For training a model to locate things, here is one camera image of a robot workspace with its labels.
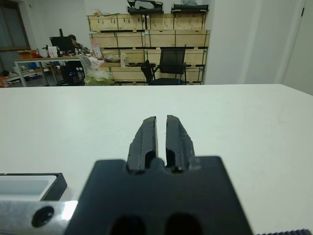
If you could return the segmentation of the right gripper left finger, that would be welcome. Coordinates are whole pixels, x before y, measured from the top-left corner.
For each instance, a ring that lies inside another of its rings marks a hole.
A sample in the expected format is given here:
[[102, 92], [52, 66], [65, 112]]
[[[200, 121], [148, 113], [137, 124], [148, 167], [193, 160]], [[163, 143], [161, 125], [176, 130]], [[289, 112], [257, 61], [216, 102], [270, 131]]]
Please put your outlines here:
[[130, 144], [127, 158], [127, 170], [140, 174], [150, 168], [158, 155], [157, 119], [155, 116], [143, 120]]

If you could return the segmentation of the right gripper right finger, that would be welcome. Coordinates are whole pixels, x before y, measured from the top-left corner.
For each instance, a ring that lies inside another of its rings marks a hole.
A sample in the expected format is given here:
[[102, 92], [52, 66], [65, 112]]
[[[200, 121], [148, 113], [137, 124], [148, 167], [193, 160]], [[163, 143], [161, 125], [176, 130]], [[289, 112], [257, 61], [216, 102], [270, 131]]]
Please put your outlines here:
[[166, 161], [167, 168], [181, 173], [190, 168], [195, 158], [194, 146], [180, 119], [168, 115], [166, 120]]

